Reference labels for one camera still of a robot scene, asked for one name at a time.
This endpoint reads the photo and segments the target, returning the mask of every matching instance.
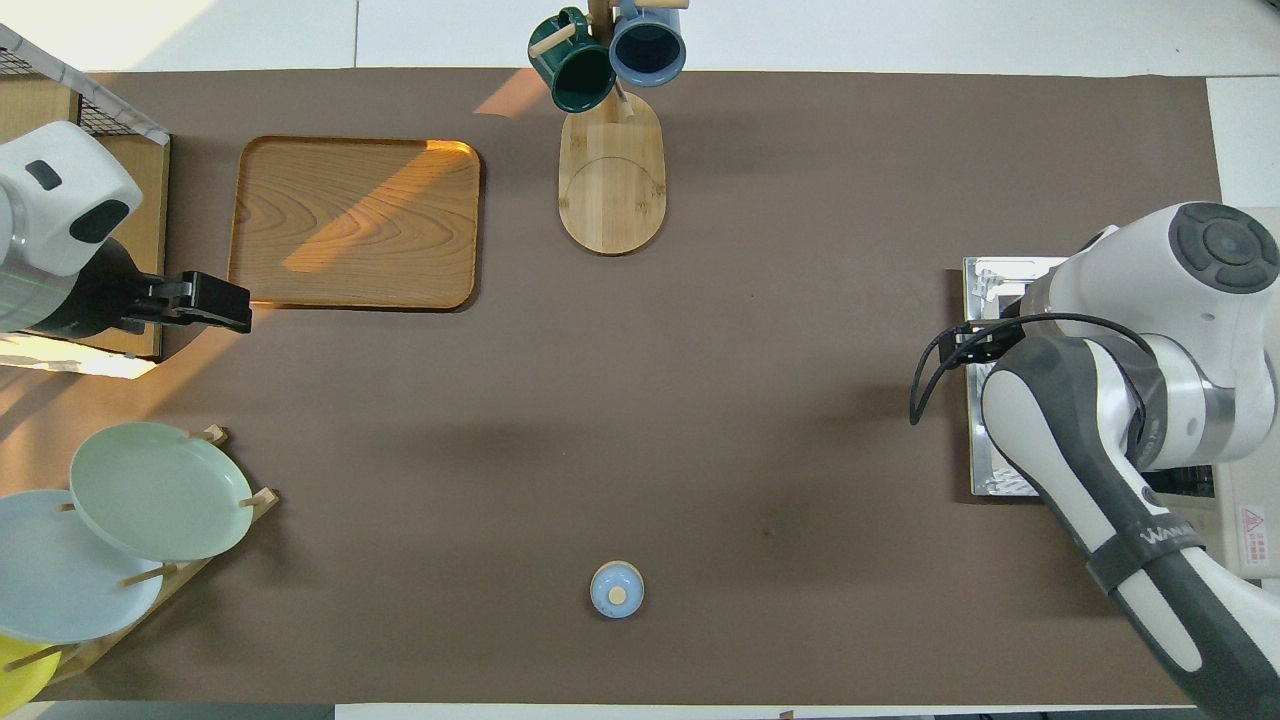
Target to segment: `green mug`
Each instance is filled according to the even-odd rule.
[[[564,29],[570,27],[573,28],[572,35]],[[553,35],[558,35],[561,41],[535,53],[540,49],[538,44]],[[591,37],[582,10],[564,8],[554,18],[543,20],[529,37],[529,61],[552,90],[552,101],[561,110],[590,110],[613,90],[609,50]]]

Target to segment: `light blue plate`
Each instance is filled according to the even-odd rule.
[[[155,562],[102,542],[63,489],[0,498],[0,634],[31,643],[78,643],[109,635],[151,607],[161,578],[127,588],[116,582]]]

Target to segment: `yellow plate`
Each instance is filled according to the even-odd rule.
[[[49,679],[58,670],[58,662],[63,653],[55,652],[49,657],[42,657],[31,665],[24,665],[17,670],[4,671],[4,666],[14,660],[27,657],[33,652],[45,650],[46,644],[33,644],[0,635],[0,716],[9,715],[23,705],[31,702],[40,691],[45,689]]]

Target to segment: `rectangular wooden tray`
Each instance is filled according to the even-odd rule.
[[[228,274],[255,302],[449,310],[475,287],[479,213],[463,142],[259,137],[241,155]]]

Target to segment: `robotic arm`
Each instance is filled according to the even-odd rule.
[[[987,432],[1088,557],[1165,670],[1215,717],[1280,717],[1280,598],[1217,565],[1139,470],[1239,459],[1276,416],[1263,322],[1280,252],[1222,205],[1167,208],[1033,283],[1025,324],[987,378]]]
[[[247,290],[198,272],[142,273],[110,237],[141,201],[124,168],[72,123],[0,145],[0,332],[82,338],[205,323],[247,333]]]

